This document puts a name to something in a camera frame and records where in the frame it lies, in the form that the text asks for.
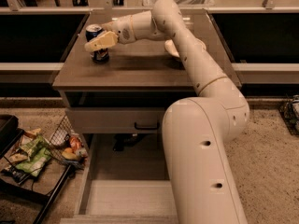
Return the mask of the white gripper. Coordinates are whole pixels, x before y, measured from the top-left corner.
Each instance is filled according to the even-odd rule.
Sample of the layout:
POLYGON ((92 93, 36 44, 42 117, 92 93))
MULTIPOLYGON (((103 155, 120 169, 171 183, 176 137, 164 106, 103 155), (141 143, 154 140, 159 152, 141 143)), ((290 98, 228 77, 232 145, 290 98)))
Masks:
POLYGON ((102 27, 107 30, 107 32, 103 32, 84 45, 84 48, 88 52, 111 48, 118 43, 118 40, 121 44, 136 41, 132 15, 119 17, 114 21, 103 23, 102 27))

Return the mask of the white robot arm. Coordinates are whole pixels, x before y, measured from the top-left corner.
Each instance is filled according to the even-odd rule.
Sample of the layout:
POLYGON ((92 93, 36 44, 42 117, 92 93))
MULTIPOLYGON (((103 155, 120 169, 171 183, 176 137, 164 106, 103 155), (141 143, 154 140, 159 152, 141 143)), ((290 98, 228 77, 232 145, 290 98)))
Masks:
POLYGON ((249 104, 187 28, 173 0, 103 24, 85 49, 107 49, 141 39, 172 40, 196 92, 171 104, 163 119, 164 155, 179 224, 248 224, 224 144, 242 133, 249 104))

